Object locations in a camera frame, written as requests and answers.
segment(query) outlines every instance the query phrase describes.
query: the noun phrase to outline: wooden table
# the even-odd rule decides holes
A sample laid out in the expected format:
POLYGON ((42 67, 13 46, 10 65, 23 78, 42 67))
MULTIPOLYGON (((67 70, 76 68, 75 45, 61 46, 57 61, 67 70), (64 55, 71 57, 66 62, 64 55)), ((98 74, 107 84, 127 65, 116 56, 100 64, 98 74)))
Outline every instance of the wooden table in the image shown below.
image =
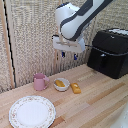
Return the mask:
POLYGON ((50 128, 109 128, 128 102, 128 75, 114 80, 82 65, 49 78, 46 90, 35 91, 31 83, 0 95, 0 128, 12 128, 9 109, 25 96, 39 95, 54 104, 56 119, 50 128), (58 77, 77 82, 82 93, 74 94, 71 87, 57 91, 53 81, 58 77))

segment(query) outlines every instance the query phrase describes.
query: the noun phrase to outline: small dish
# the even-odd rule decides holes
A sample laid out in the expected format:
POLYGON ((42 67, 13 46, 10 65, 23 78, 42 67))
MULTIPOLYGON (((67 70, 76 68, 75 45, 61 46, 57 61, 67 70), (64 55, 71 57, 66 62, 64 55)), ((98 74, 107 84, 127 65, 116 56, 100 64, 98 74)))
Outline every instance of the small dish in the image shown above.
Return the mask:
POLYGON ((54 80, 54 87, 58 91, 61 91, 61 92, 66 91, 68 89, 69 85, 70 85, 69 81, 66 80, 66 79, 64 79, 64 78, 57 78, 57 79, 54 80), (65 87, 59 87, 59 86, 57 86, 56 83, 55 83, 56 80, 62 81, 64 83, 65 87))

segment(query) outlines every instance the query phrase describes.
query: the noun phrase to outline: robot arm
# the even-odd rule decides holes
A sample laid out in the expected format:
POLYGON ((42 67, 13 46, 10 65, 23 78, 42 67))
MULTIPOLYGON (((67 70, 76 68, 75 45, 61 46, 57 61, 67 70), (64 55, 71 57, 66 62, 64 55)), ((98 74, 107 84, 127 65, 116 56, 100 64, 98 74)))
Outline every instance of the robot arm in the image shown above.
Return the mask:
POLYGON ((69 2, 58 6, 55 11, 55 18, 59 37, 63 36, 64 41, 59 37, 53 36, 53 47, 59 50, 77 53, 83 52, 85 50, 85 43, 82 35, 83 30, 88 27, 91 20, 101 10, 113 1, 115 0, 87 0, 81 8, 69 2))
POLYGON ((63 37, 75 41, 88 23, 113 0, 87 0, 81 8, 65 3, 56 9, 56 21, 63 37))

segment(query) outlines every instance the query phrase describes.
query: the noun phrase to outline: black appliance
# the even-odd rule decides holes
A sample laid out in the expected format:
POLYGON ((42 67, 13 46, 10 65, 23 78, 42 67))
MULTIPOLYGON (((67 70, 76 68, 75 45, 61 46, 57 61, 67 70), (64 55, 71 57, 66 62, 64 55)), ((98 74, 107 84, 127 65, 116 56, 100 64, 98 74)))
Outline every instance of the black appliance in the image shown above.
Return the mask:
MULTIPOLYGON (((110 54, 128 52, 128 31, 109 29, 99 31, 92 45, 110 54)), ((111 78, 118 79, 128 73, 128 54, 111 56, 92 48, 87 65, 111 78)))

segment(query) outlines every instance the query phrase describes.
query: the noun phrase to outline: mug handle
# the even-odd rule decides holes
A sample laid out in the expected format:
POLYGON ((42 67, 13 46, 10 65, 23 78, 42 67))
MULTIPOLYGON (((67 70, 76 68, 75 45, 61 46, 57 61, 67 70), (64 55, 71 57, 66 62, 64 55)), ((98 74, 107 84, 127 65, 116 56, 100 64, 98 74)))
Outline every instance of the mug handle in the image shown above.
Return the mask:
POLYGON ((44 88, 44 89, 46 89, 48 87, 48 84, 50 83, 50 80, 49 80, 49 78, 46 75, 44 75, 44 76, 45 76, 45 78, 43 78, 43 79, 48 81, 48 83, 46 84, 46 86, 44 88))

